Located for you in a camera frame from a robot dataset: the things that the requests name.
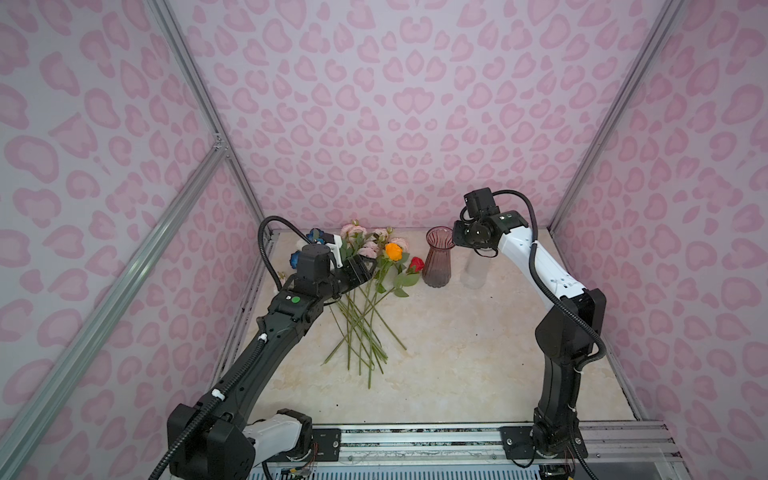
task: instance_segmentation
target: pink patterned backdrop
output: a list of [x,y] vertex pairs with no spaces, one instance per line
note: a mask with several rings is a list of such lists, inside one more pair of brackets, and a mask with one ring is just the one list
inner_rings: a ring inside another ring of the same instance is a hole
[[262,208],[303,227],[447,223],[482,186],[546,224],[662,4],[172,3]]
[[0,5],[0,435],[211,146],[147,14]]
[[146,478],[165,420],[207,388],[243,300],[256,224],[222,165],[21,478]]
[[690,4],[555,237],[696,480],[768,471],[766,24]]

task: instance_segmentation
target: robotic arm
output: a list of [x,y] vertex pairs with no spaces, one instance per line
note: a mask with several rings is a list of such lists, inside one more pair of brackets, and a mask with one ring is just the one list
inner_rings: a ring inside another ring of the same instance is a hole
[[[528,206],[530,226],[517,211],[502,213],[494,201],[498,194],[520,197]],[[570,448],[588,474],[596,478],[584,463],[587,452],[578,433],[575,407],[581,370],[605,352],[599,335],[605,296],[600,290],[585,288],[540,247],[533,207],[525,195],[514,190],[492,193],[484,188],[466,194],[465,202],[460,220],[454,225],[454,244],[503,253],[536,285],[542,301],[550,308],[535,330],[536,342],[545,355],[545,377],[534,410],[534,425],[524,432],[511,433],[516,440],[508,437],[505,442],[507,457],[513,461],[530,458],[530,465],[536,454],[554,458]],[[267,269],[280,285],[261,244],[263,229],[271,220],[282,221],[305,237],[279,217],[262,222],[260,250]],[[297,461],[309,454],[312,419],[308,416],[280,410],[269,420],[254,425],[246,422],[270,377],[306,335],[324,303],[372,278],[375,260],[355,255],[341,263],[341,239],[329,236],[324,240],[327,244],[311,243],[301,250],[296,273],[272,299],[268,314],[257,319],[259,336],[215,388],[200,397],[194,407],[179,405],[171,413],[167,421],[169,449],[151,478],[159,478],[170,466],[170,472],[184,480],[241,479],[248,476],[255,463],[280,452]],[[595,354],[591,354],[593,345],[598,346]]]
[[268,313],[257,319],[258,337],[195,406],[180,404],[170,414],[169,449],[151,478],[160,478],[170,466],[171,474],[185,480],[235,480],[277,453],[296,460],[305,456],[312,436],[310,417],[280,410],[248,427],[246,437],[247,418],[280,362],[323,312],[323,304],[363,285],[375,267],[375,260],[360,255],[341,263],[338,248],[327,244],[305,245],[296,273],[272,299]]
[[[494,196],[499,194],[513,194],[523,199],[531,226],[517,211],[502,213],[494,201]],[[576,400],[581,370],[604,356],[605,345],[599,332],[605,313],[605,295],[598,289],[588,290],[539,245],[535,213],[525,195],[514,190],[492,193],[483,188],[464,198],[466,207],[453,228],[454,244],[475,251],[493,249],[509,257],[536,285],[550,309],[535,330],[536,342],[545,355],[545,377],[541,398],[534,410],[531,440],[517,442],[517,452],[508,449],[508,457],[533,460],[533,452],[527,456],[520,453],[527,452],[530,445],[541,457],[554,458],[570,446],[585,465],[583,457],[587,452],[578,433]],[[591,355],[594,344],[598,345],[598,352]]]

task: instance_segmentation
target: blue flower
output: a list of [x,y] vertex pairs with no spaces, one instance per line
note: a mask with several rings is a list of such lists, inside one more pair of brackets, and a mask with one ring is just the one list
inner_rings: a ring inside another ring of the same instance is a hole
[[299,264],[299,251],[295,251],[290,254],[290,267],[294,270],[296,269],[296,265]]
[[325,234],[326,233],[323,232],[321,229],[313,228],[312,231],[310,231],[310,234],[307,235],[306,237],[309,238],[310,242],[313,242],[313,243],[325,243],[325,240],[320,238]]

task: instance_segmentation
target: clear glass vase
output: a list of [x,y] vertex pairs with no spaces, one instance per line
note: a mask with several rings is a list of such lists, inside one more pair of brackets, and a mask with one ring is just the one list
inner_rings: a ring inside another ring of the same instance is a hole
[[467,263],[462,270],[462,284],[473,290],[482,288],[485,279],[488,278],[488,269],[491,268],[493,250],[484,249],[473,251],[467,257]]
[[427,232],[429,254],[424,263],[422,278],[429,286],[440,288],[451,279],[451,249],[453,230],[448,227],[434,227]]

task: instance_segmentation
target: mounting plate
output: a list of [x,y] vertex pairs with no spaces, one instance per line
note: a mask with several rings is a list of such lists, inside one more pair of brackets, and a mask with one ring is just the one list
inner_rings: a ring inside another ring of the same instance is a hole
[[[339,448],[341,446],[341,429],[312,429],[312,443],[317,444],[317,455],[315,462],[338,462]],[[310,460],[309,457],[302,459],[302,462]],[[278,453],[270,457],[268,462],[295,462],[288,458],[285,453]]]
[[[533,444],[531,443],[531,427],[501,427],[498,430],[502,434],[502,446],[504,447],[507,460],[527,463],[531,458],[544,458],[534,452]],[[581,453],[581,456],[587,458],[587,446],[584,444],[584,438],[578,429],[576,430],[576,439],[578,451]],[[565,453],[561,452],[555,458],[565,458]]]

